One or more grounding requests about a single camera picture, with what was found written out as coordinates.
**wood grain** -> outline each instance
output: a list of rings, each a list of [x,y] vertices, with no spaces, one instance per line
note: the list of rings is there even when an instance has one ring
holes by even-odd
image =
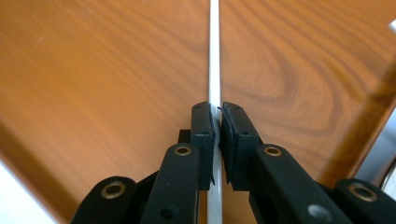
[[[1,158],[62,222],[158,170],[207,99],[208,3],[2,1]]]
[[[235,0],[220,9],[223,100],[244,107],[262,140],[318,182],[353,176],[395,106],[396,2]],[[229,191],[223,204],[224,214],[249,207]]]

